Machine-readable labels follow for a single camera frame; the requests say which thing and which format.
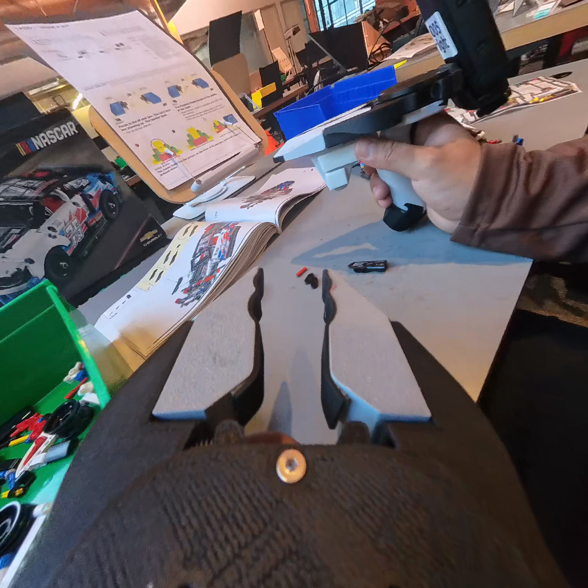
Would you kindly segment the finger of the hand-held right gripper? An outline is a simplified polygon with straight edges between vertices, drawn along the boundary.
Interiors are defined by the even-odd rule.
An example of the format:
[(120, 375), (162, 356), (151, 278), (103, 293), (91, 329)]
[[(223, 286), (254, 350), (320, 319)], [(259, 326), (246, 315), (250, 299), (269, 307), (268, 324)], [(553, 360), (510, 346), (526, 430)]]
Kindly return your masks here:
[(309, 156), (327, 187), (339, 190), (348, 185), (357, 162), (355, 142), (367, 135), (367, 124), (321, 125), (286, 141), (274, 154), (273, 162)]

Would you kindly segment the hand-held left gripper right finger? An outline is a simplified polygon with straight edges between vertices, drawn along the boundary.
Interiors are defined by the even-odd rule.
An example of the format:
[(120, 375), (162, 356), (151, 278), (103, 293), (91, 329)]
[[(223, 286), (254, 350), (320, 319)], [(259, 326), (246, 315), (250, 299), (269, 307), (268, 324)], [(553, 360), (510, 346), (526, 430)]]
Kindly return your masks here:
[(387, 422), (429, 422), (430, 408), (387, 315), (327, 269), (322, 301), (320, 401), (328, 428), (359, 422), (376, 433)]

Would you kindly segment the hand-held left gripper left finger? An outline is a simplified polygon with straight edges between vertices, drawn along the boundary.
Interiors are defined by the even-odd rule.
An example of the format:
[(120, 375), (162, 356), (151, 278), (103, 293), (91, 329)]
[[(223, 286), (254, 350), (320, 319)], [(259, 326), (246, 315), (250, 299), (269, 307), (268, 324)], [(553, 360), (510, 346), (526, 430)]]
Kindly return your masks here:
[(252, 420), (264, 398), (263, 294), (263, 269), (252, 268), (195, 317), (154, 418)]

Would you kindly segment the holographic sticker sheet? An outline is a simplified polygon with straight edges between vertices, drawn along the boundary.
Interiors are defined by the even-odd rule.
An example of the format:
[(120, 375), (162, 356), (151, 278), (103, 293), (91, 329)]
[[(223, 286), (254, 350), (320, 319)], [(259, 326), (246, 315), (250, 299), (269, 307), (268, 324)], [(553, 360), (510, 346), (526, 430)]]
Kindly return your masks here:
[(474, 123), (484, 119), (546, 104), (582, 92), (574, 82), (555, 77), (535, 77), (513, 84), (509, 89), (511, 93), (507, 102), (489, 114), (479, 115), (474, 110), (466, 110), (454, 105), (446, 107), (445, 111), (459, 123), (473, 126)]

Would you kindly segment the green plastic bin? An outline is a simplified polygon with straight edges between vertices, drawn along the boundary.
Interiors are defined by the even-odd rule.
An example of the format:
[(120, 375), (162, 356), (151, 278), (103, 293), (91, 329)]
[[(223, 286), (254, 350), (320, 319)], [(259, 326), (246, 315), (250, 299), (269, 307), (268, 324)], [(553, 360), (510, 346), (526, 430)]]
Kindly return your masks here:
[[(40, 399), (78, 361), (89, 371), (102, 411), (111, 397), (108, 386), (79, 332), (71, 306), (57, 288), (43, 280), (1, 306), (1, 415), (23, 407), (25, 401)], [(19, 548), (1, 557), (1, 587), (45, 586), (62, 553), (78, 537), (86, 510), (84, 494), (92, 492), (88, 475), (79, 472), (84, 461), (83, 443), (98, 416), (53, 499), (20, 502), (36, 505), (35, 519)]]

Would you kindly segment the person's right forearm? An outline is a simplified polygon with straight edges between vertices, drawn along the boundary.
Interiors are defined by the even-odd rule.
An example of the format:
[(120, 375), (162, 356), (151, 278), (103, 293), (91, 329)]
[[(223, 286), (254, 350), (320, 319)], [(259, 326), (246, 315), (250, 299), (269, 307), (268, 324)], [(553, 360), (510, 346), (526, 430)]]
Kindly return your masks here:
[(587, 263), (587, 136), (535, 151), (483, 145), (451, 240), (534, 261)]

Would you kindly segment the grey desk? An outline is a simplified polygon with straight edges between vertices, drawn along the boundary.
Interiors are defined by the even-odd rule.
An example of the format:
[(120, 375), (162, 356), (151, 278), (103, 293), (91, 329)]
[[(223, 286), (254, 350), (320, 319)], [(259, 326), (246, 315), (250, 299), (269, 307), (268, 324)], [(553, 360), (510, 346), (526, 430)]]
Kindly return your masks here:
[[(517, 15), (510, 11), (495, 17), (506, 50), (587, 25), (587, 1), (577, 1), (569, 6), (557, 2), (546, 15), (536, 16), (539, 11), (539, 8), (522, 8)], [(433, 70), (442, 63), (437, 47), (432, 46), (427, 52), (401, 62), (396, 68), (396, 76), (400, 80), (408, 79)]]
[[(296, 277), (303, 266), (318, 275), (340, 272), (415, 335), (470, 395), (481, 391), (530, 261), (458, 245), (427, 220), (395, 233), (382, 215), (368, 181), (354, 173), (346, 189), (325, 189), (292, 209), (259, 258), (266, 404), (282, 386), (293, 400), (318, 386), (323, 306), (320, 290)], [(378, 260), (387, 261), (385, 273), (348, 268)]]

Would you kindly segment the person's right hand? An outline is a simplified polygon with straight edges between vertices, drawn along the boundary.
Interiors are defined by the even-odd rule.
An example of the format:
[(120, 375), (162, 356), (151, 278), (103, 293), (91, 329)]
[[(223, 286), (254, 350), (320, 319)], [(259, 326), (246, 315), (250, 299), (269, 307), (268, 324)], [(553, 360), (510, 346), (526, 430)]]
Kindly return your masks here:
[(361, 138), (355, 143), (355, 157), (370, 174), (380, 207), (388, 208), (392, 195), (378, 170), (399, 173), (426, 204), (430, 221), (453, 233), (477, 178), (481, 144), (445, 112), (417, 122), (413, 129), (409, 143)]

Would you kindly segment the blue plastic bin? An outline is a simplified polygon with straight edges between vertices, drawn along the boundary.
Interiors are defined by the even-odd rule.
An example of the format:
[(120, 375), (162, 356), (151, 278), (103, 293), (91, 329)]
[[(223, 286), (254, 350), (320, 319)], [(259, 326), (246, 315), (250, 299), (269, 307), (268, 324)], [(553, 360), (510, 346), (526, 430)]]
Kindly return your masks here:
[(275, 112), (285, 140), (375, 99), (396, 84), (393, 65), (342, 79)]

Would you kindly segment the open instruction book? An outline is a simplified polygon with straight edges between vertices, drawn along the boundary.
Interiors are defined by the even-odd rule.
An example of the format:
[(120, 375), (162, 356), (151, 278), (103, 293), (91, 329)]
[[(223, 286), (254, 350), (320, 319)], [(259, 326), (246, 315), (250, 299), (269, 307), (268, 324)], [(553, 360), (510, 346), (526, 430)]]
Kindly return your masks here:
[(144, 359), (247, 272), (296, 204), (326, 184), (314, 166), (279, 169), (246, 195), (211, 202), (95, 327)]

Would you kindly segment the black toy wheel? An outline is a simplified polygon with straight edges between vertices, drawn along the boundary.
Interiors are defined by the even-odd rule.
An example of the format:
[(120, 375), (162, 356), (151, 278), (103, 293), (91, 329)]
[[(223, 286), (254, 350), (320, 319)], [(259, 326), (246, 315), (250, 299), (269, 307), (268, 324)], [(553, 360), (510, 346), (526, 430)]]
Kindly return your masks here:
[(92, 422), (93, 416), (91, 405), (73, 399), (65, 401), (49, 415), (42, 432), (63, 440), (77, 437)]
[(35, 504), (17, 501), (1, 508), (1, 557), (19, 548), (33, 524), (35, 508)]

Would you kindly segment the person's dark trousers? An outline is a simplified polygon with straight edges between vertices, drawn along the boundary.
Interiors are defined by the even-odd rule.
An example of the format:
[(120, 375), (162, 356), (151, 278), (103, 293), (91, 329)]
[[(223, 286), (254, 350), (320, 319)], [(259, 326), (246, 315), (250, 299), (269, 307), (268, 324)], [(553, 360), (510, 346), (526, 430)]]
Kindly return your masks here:
[(569, 584), (587, 587), (587, 328), (515, 311), (479, 404)]

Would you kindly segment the printed instruction sheet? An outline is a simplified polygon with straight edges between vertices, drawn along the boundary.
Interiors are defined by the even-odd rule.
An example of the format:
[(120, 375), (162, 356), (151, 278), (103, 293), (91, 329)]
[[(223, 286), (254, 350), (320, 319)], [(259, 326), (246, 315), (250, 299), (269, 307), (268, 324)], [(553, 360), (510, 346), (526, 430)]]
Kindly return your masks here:
[(6, 25), (82, 93), (163, 188), (223, 178), (262, 143), (207, 67), (140, 11)]

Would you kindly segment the loose toy brick parts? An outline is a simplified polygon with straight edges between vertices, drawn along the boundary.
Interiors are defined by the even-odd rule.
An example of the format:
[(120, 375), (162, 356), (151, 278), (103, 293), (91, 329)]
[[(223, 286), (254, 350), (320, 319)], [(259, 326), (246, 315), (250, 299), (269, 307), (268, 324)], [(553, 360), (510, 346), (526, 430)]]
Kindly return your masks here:
[[(44, 435), (42, 430), (49, 415), (72, 399), (93, 407), (92, 422), (80, 435), (70, 439)], [(11, 500), (50, 502), (100, 411), (93, 380), (85, 363), (78, 361), (40, 399), (25, 401), (23, 407), (1, 415), (1, 505)]]

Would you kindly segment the dark toy car box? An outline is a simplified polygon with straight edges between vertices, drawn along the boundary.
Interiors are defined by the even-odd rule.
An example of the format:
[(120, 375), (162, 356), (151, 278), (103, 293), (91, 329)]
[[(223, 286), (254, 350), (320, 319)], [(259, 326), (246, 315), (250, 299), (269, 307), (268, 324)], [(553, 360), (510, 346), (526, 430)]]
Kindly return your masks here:
[(78, 306), (168, 244), (67, 109), (1, 100), (1, 305), (49, 280)]

